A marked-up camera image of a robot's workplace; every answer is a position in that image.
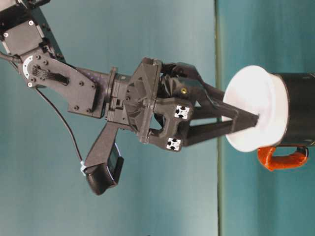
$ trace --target mug handle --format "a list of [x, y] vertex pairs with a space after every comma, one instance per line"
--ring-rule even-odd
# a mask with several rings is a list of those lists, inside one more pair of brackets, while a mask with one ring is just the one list
[[261, 147], [258, 149], [258, 159], [268, 170], [284, 170], [303, 166], [309, 157], [307, 147], [297, 147], [296, 151], [288, 156], [273, 156], [276, 147]]

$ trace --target screw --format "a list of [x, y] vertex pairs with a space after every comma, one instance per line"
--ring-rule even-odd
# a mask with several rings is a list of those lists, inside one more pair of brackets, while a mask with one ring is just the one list
[[181, 92], [182, 92], [182, 94], [186, 94], [187, 93], [187, 88], [182, 88]]

